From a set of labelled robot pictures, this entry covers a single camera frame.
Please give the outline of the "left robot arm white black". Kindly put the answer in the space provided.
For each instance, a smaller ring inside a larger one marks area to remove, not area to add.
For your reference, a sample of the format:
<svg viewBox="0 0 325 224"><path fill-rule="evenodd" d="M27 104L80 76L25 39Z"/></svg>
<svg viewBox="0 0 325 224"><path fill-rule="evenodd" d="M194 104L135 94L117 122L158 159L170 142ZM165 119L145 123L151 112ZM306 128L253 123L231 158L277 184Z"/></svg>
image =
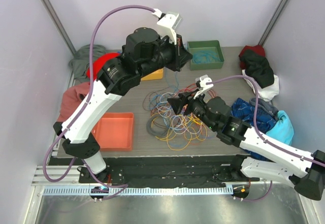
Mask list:
<svg viewBox="0 0 325 224"><path fill-rule="evenodd" d="M62 145L66 154L84 160L91 178L104 182L108 170L91 133L94 126L143 77L162 68L178 72L191 59L179 34L172 41L168 35L160 36L151 28L141 27L128 35L122 53L106 61L74 113L66 121L54 124L57 135L65 139Z"/></svg>

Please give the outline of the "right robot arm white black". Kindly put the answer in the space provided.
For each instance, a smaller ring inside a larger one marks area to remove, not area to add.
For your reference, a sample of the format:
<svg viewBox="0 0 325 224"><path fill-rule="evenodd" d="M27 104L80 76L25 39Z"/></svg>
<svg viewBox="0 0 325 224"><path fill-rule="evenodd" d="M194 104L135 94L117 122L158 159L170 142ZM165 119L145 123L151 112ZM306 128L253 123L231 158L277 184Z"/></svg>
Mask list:
<svg viewBox="0 0 325 224"><path fill-rule="evenodd" d="M204 101L203 95L180 93L169 98L175 114L193 114L221 142L255 152L267 158L259 161L250 156L237 156L229 174L236 181L259 178L292 187L300 195L319 201L324 191L324 152L309 152L283 144L250 124L231 115L230 107L220 97Z"/></svg>

